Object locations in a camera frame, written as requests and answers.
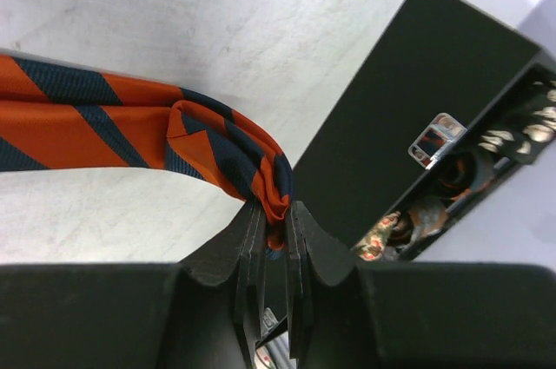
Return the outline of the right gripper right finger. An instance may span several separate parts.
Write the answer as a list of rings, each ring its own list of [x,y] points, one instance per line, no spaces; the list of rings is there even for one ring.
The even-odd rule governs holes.
[[[299,368],[381,368],[355,256],[300,201],[286,240],[290,357]]]

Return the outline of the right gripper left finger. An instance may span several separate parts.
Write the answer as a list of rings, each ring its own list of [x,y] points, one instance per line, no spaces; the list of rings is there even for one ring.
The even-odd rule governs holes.
[[[251,368],[261,339],[266,216],[247,202],[181,261],[164,334],[167,368]]]

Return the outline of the orange navy striped tie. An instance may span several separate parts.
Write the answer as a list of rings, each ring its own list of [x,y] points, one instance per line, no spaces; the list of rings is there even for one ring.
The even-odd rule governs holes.
[[[108,167],[167,170],[259,201],[268,257],[286,245],[293,171],[255,122],[175,85],[2,55],[1,169]]]

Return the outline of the brown floral rolled tie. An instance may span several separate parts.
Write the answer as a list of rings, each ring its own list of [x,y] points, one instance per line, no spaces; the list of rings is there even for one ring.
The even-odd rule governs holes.
[[[365,261],[379,260],[386,249],[388,239],[400,223],[401,212],[387,214],[378,220],[355,244],[352,252]]]

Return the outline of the blue orange rolled tie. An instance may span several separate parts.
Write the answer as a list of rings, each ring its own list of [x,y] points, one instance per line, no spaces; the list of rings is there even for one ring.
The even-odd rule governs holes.
[[[409,248],[416,242],[437,234],[447,219],[447,208],[440,199],[432,196],[422,198],[400,214],[388,245],[398,249]]]

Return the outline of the black tie storage box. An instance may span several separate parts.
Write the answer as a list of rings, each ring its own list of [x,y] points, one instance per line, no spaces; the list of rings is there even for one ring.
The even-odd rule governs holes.
[[[554,54],[465,0],[404,0],[295,164],[294,198],[347,246],[430,174],[410,146],[439,114],[472,128]]]

